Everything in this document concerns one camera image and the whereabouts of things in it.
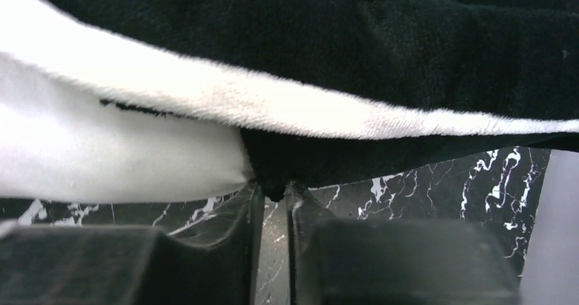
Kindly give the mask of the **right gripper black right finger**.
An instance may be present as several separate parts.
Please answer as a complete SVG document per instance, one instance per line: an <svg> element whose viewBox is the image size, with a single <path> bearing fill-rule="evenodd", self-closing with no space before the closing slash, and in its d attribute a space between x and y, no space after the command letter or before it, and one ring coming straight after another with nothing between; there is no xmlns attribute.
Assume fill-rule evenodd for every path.
<svg viewBox="0 0 579 305"><path fill-rule="evenodd" d="M494 236L454 219L338 218L285 188L293 304L519 304Z"/></svg>

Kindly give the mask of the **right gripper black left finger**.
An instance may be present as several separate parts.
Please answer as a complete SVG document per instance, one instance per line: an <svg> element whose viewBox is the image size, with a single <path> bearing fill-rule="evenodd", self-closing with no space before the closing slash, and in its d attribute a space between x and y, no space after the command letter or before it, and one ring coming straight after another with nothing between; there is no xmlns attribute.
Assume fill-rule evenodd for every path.
<svg viewBox="0 0 579 305"><path fill-rule="evenodd" d="M2 304L252 304L264 196L249 184L209 219L147 226L1 223Z"/></svg>

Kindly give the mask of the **white pillow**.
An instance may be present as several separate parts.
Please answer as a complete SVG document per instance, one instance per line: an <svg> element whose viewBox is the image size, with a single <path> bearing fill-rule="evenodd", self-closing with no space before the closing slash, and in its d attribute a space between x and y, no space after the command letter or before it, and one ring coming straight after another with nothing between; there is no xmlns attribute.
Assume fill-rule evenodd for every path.
<svg viewBox="0 0 579 305"><path fill-rule="evenodd" d="M253 178L237 129L122 111L1 58L1 196L84 203L194 201Z"/></svg>

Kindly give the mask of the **black white striped pillowcase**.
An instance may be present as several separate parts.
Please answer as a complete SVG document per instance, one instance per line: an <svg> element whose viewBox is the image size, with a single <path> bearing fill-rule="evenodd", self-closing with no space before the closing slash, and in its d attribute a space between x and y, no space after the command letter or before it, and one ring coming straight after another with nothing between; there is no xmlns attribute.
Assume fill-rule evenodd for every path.
<svg viewBox="0 0 579 305"><path fill-rule="evenodd" d="M1 58L235 128L273 200L510 146L578 151L578 0L1 0Z"/></svg>

